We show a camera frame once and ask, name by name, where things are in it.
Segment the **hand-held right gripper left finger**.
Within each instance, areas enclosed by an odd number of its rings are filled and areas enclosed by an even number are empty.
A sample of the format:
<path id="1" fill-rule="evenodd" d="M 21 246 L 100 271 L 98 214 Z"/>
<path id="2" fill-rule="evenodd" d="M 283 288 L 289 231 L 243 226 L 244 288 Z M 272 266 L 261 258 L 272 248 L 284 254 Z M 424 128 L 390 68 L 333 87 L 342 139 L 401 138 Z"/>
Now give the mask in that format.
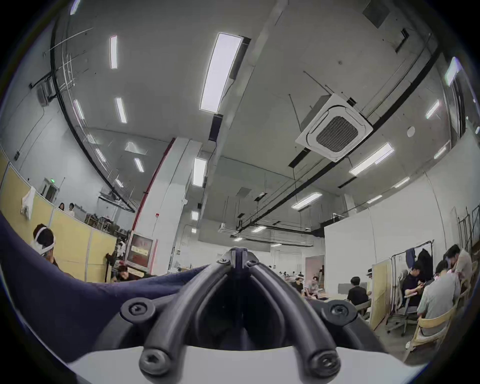
<path id="1" fill-rule="evenodd" d="M 167 376 L 178 370 L 185 340 L 210 346 L 241 345 L 241 248 L 234 247 L 176 294 L 132 298 L 121 306 L 94 344 L 113 351 L 143 339 L 140 371 Z"/>

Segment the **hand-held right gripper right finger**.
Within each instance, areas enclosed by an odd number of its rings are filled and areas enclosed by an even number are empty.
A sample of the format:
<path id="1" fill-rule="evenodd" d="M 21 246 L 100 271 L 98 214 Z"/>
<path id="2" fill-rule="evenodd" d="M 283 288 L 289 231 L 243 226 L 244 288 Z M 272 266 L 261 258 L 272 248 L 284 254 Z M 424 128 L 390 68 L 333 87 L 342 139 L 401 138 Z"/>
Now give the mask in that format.
<path id="1" fill-rule="evenodd" d="M 386 354 L 385 348 L 348 301 L 309 300 L 262 264 L 246 248 L 236 248 L 236 273 L 261 291 L 261 297 L 280 320 L 280 337 L 299 353 L 303 372 L 309 377 L 334 377 L 340 372 L 337 347 Z"/>

